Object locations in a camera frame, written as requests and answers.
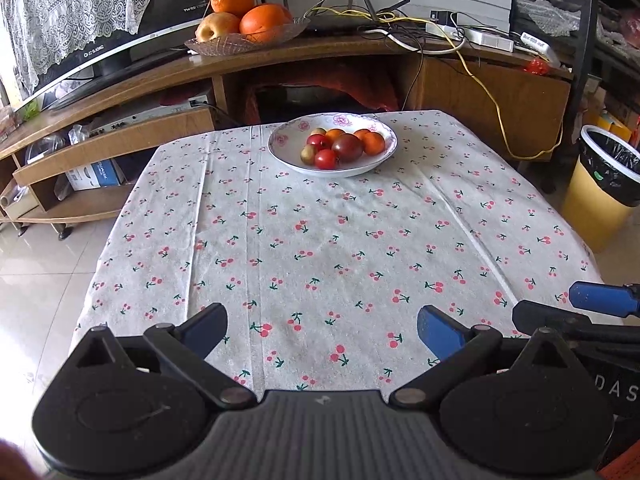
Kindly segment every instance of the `white floral plate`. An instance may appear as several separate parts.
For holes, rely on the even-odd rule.
[[[348,134],[366,128],[385,138],[385,151],[375,156],[362,155],[358,160],[340,164],[336,170],[318,170],[300,160],[300,152],[314,128],[340,128]],[[269,152],[285,166],[302,174],[324,178],[340,178],[360,175],[373,170],[387,160],[398,147],[398,138],[386,124],[371,117],[356,114],[323,113],[299,117],[284,123],[272,131],[269,137]]]

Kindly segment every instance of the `wooden tv stand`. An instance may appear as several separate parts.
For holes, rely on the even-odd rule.
[[[433,41],[427,48],[448,48]],[[510,147],[516,154],[531,155],[554,145],[569,93],[567,72],[552,70],[536,76],[522,69],[531,58],[481,48],[464,48],[461,54],[470,69],[500,103]],[[197,107],[187,112],[134,124],[52,153],[28,166],[27,146],[113,106],[184,83],[210,79],[216,105],[241,120],[242,81],[248,71],[260,67],[310,59],[367,56],[372,70],[387,70],[400,102],[418,71],[420,56],[395,45],[360,37],[297,38],[280,47],[226,57],[191,56],[170,62],[111,86],[59,111],[45,111],[0,143],[0,186],[11,178],[29,186],[39,207],[18,222],[66,224],[117,216],[132,185],[76,191],[60,202],[53,186],[57,175],[84,164],[159,146],[180,137],[214,129],[215,111]],[[407,99],[406,109],[437,108],[458,118],[484,142],[508,158],[494,104],[469,76],[462,72],[455,54],[424,58]]]

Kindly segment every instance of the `tv screen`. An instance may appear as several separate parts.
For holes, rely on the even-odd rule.
[[[196,25],[203,17],[209,0],[150,0],[143,14],[138,33],[133,35],[122,30],[114,30],[109,37],[96,38],[82,50],[76,50],[65,57],[59,64],[49,67],[46,73],[38,74],[38,85],[29,92],[16,81],[20,92],[21,103],[26,104],[33,98],[52,89],[67,77],[79,70],[103,60],[117,52],[152,40],[160,35]],[[3,71],[2,80],[6,87],[10,86],[6,79],[7,70]]]

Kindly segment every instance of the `yellow cable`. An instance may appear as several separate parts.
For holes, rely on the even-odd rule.
[[[334,14],[338,14],[339,16],[358,16],[361,18],[366,18],[368,20],[373,20],[372,16],[368,12],[363,12],[362,10],[357,10],[357,9],[335,10],[335,9],[332,9],[331,7],[313,7],[312,9],[309,9],[308,12],[311,12],[312,10],[328,10],[333,12]],[[453,41],[451,41],[451,38],[446,35],[442,27],[440,27],[439,24],[432,22],[431,20],[425,20],[422,18],[408,18],[405,16],[396,16],[392,12],[380,12],[378,14],[378,19],[382,23],[393,23],[393,22],[433,23],[433,25],[435,25],[440,29],[440,31],[442,32],[442,35],[444,36],[444,39],[449,42],[451,47],[452,48],[456,47]],[[498,104],[498,101],[495,100],[495,97],[491,94],[491,92],[489,92],[489,89],[484,85],[484,83],[480,81],[480,79],[477,78],[474,74],[471,73],[471,70],[469,70],[469,67],[466,65],[465,58],[462,57],[462,54],[460,54],[457,51],[456,51],[456,54],[458,54],[458,57],[460,58],[460,62],[462,63],[462,66],[464,67],[466,73],[471,77],[471,79],[473,79],[476,83],[480,85],[482,90],[484,90],[484,92],[489,96],[489,99],[491,99],[491,101],[494,102],[495,111],[498,115],[498,122],[500,123],[500,131],[502,133],[502,138],[504,139],[504,145],[507,148],[507,152],[509,153],[509,155],[511,155],[516,160],[534,160],[539,156],[546,155],[547,153],[552,153],[554,149],[560,146],[560,143],[562,142],[562,135],[564,134],[564,127],[562,123],[560,123],[560,136],[558,138],[558,142],[556,142],[553,145],[553,147],[549,148],[548,150],[543,150],[539,152],[537,155],[533,155],[533,156],[515,155],[511,151],[511,148],[509,146],[509,141],[507,140],[507,133],[504,129],[504,124],[502,123],[502,113],[500,112],[500,105]]]
[[[440,25],[438,25],[437,23],[433,23],[433,24],[442,31],[445,39],[447,41],[449,41],[449,44],[451,46],[455,47],[455,45],[453,44],[453,42],[451,41],[449,36],[447,36],[444,33],[444,30],[442,30]],[[539,156],[546,155],[547,153],[552,153],[554,149],[556,149],[558,146],[560,146],[560,143],[562,142],[562,134],[563,134],[562,123],[560,123],[560,136],[559,136],[558,142],[556,142],[553,145],[552,148],[550,148],[548,150],[543,150],[543,151],[539,152],[537,155],[533,155],[533,156],[518,156],[518,155],[515,155],[511,151],[511,148],[509,147],[509,141],[507,140],[507,133],[504,131],[504,124],[502,124],[502,114],[500,113],[500,105],[498,104],[498,101],[495,100],[495,97],[491,94],[491,92],[489,92],[489,89],[484,85],[484,83],[482,81],[480,81],[475,75],[473,75],[471,73],[471,70],[469,70],[469,67],[466,65],[465,58],[463,58],[462,55],[459,52],[456,52],[456,54],[458,54],[458,57],[460,58],[460,61],[462,63],[462,66],[465,68],[466,73],[469,74],[471,76],[471,78],[482,87],[482,90],[484,90],[486,92],[486,94],[489,96],[489,99],[491,99],[491,101],[494,102],[495,111],[498,113],[498,122],[500,123],[500,130],[502,132],[502,138],[504,139],[504,145],[507,148],[507,152],[509,153],[509,155],[511,155],[513,158],[515,158],[517,160],[534,160],[534,159],[538,158]]]

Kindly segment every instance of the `screw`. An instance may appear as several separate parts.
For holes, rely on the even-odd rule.
[[[420,404],[427,398],[427,394],[418,388],[402,388],[395,393],[396,400],[405,406]]]
[[[241,388],[239,386],[233,386],[226,390],[222,390],[222,393],[220,393],[220,400],[225,404],[244,404],[249,402],[253,396],[254,394],[251,390],[247,390],[246,388]]]

